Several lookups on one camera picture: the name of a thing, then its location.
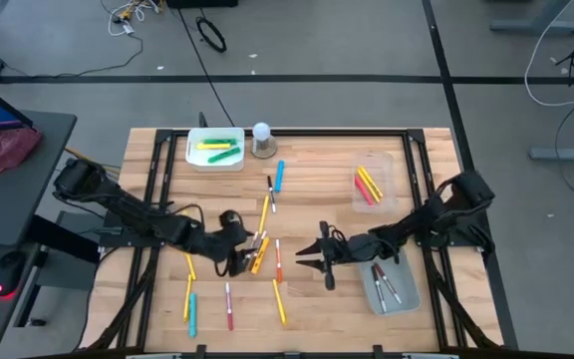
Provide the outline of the brown marker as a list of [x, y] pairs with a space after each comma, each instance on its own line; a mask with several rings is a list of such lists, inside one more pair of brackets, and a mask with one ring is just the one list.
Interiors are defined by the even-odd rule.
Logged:
[[260, 246], [262, 244], [262, 241], [264, 240], [265, 236], [266, 236], [267, 232], [265, 230], [263, 230], [262, 232], [256, 232], [255, 236], [251, 242], [251, 245], [249, 247], [249, 252], [246, 255], [246, 259], [245, 259], [245, 264], [246, 264], [246, 270], [250, 271], [252, 269], [252, 266], [258, 256], [258, 252], [260, 249]]

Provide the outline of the pink marker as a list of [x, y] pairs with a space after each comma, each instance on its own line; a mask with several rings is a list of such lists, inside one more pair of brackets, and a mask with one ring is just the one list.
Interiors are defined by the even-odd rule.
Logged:
[[226, 298], [226, 315], [227, 315], [227, 327], [229, 331], [233, 331], [233, 308], [231, 301], [231, 289], [229, 282], [225, 282], [225, 298]]

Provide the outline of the white bulb table lamp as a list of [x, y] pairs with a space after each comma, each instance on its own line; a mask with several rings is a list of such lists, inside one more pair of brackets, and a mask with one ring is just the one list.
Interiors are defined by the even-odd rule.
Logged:
[[276, 154], [277, 149], [271, 128], [266, 123], [255, 124], [252, 128], [252, 155], [259, 159], [269, 159]]

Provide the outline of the black desk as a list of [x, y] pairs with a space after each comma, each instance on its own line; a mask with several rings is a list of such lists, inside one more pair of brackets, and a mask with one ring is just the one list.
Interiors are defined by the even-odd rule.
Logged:
[[71, 114], [34, 111], [23, 114], [32, 120], [43, 137], [20, 166], [0, 175], [0, 258], [15, 249], [26, 255], [17, 289], [0, 296], [0, 342], [38, 251], [38, 245], [26, 239], [26, 231], [77, 122], [77, 117]]

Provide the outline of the clear plastic container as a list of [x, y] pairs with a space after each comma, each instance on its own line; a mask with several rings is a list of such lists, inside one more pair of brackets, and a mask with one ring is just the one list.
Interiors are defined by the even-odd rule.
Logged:
[[[364, 167], [373, 178], [384, 197], [373, 206], [367, 205], [354, 182], [358, 167]], [[394, 183], [394, 159], [387, 153], [359, 153], [354, 157], [352, 173], [352, 208], [358, 213], [395, 213], [398, 209], [396, 186]]]

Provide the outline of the teal highlighter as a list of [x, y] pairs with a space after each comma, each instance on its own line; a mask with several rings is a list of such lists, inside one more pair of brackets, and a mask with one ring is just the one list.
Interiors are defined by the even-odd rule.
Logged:
[[197, 309], [196, 294], [191, 292], [188, 297], [188, 335], [195, 338], [197, 335]]

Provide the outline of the black box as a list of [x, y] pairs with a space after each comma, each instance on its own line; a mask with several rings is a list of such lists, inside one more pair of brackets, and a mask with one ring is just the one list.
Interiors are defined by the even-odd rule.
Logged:
[[169, 8], [219, 8], [236, 7], [239, 0], [165, 0]]

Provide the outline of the pink pen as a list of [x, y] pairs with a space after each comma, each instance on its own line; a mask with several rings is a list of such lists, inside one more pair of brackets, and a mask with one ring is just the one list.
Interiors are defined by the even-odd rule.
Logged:
[[358, 191], [362, 195], [363, 199], [366, 201], [367, 205], [373, 206], [374, 205], [373, 199], [372, 199], [369, 191], [366, 189], [366, 187], [365, 187], [364, 183], [362, 182], [359, 175], [354, 175], [354, 182], [355, 182], [355, 186], [357, 187]]

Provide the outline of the orange-yellow highlighter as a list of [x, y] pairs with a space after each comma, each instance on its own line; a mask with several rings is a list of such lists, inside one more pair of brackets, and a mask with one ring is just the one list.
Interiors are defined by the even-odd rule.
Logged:
[[253, 262], [253, 265], [252, 265], [252, 268], [251, 268], [251, 273], [252, 273], [252, 274], [257, 274], [257, 273], [258, 273], [258, 271], [259, 271], [259, 269], [260, 269], [260, 266], [261, 266], [261, 263], [262, 263], [262, 260], [263, 260], [263, 257], [264, 257], [264, 255], [265, 255], [265, 253], [266, 253], [266, 249], [267, 249], [267, 247], [268, 247], [269, 241], [270, 241], [270, 238], [269, 238], [269, 237], [265, 237], [265, 238], [262, 240], [261, 246], [260, 246], [259, 250], [257, 251], [256, 257], [255, 257], [255, 259], [254, 259], [254, 262]]

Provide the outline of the black computer mouse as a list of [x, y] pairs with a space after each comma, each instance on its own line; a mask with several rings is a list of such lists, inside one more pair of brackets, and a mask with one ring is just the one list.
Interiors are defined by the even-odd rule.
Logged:
[[26, 254], [15, 250], [0, 258], [0, 297], [12, 294], [18, 287], [25, 266]]

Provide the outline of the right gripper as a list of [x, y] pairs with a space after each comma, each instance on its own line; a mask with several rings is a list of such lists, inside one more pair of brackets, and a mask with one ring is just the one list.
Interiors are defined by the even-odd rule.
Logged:
[[367, 233], [346, 238], [344, 233], [327, 221], [320, 222], [322, 237], [297, 252], [297, 255], [322, 253], [323, 259], [301, 259], [296, 263], [317, 269], [325, 274], [327, 290], [335, 289], [333, 266], [336, 264], [368, 260], [371, 249], [371, 236]]

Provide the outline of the white plastic bin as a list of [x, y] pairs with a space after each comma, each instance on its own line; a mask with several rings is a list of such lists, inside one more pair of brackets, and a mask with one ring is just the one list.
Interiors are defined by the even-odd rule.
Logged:
[[[220, 162], [209, 164], [207, 160], [227, 150], [198, 150], [196, 145], [205, 139], [236, 139], [241, 152]], [[185, 161], [198, 172], [238, 172], [244, 167], [245, 132], [241, 128], [195, 128], [189, 131], [186, 141]]]

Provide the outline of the grey plastic tray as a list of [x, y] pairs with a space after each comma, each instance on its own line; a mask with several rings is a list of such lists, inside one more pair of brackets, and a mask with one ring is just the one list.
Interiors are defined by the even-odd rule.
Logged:
[[[381, 308], [371, 271], [371, 266], [375, 263], [380, 265], [402, 299], [402, 304], [399, 304], [379, 274], [382, 291], [387, 305], [386, 313], [383, 313]], [[402, 314], [414, 311], [421, 306], [421, 296], [413, 276], [410, 262], [408, 261], [403, 249], [399, 254], [399, 262], [395, 262], [393, 258], [380, 259], [376, 257], [370, 262], [359, 263], [358, 268], [360, 270], [360, 276], [363, 281], [367, 301], [376, 315], [390, 316], [394, 314]]]

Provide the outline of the black aluminium table frame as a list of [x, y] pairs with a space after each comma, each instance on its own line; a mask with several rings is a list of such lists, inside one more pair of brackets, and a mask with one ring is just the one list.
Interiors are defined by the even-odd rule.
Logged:
[[[438, 347], [432, 317], [428, 279], [421, 250], [406, 246], [406, 254], [421, 296], [421, 306], [391, 316], [376, 315], [365, 297], [360, 270], [337, 266], [336, 287], [327, 290], [323, 275], [296, 263], [297, 252], [319, 234], [319, 222], [337, 225], [352, 235], [390, 223], [408, 214], [414, 199], [404, 153], [405, 138], [384, 130], [367, 134], [358, 130], [335, 133], [326, 130], [289, 131], [277, 139], [277, 154], [268, 160], [247, 156], [241, 171], [200, 173], [184, 158], [178, 146], [171, 170], [159, 168], [159, 180], [168, 180], [169, 198], [186, 206], [190, 215], [203, 213], [209, 229], [227, 209], [243, 215], [246, 227], [259, 225], [268, 193], [267, 176], [275, 187], [279, 160], [284, 160], [282, 188], [275, 192], [277, 212], [269, 204], [265, 228], [270, 238], [257, 274], [222, 278], [212, 263], [193, 258], [196, 280], [197, 335], [188, 335], [183, 322], [186, 280], [185, 257], [165, 248], [159, 255], [156, 282], [148, 318], [145, 350], [194, 353], [204, 345], [208, 356], [233, 354], [248, 359], [256, 354], [282, 359], [305, 358], [320, 353], [339, 358], [343, 353], [371, 354], [375, 346], [389, 353], [430, 352]], [[380, 152], [394, 159], [394, 183], [398, 199], [395, 213], [358, 213], [352, 208], [354, 157]], [[280, 240], [283, 280], [278, 283], [287, 324], [282, 325], [274, 295], [276, 279], [275, 239]], [[233, 331], [227, 327], [225, 282], [229, 282]]]

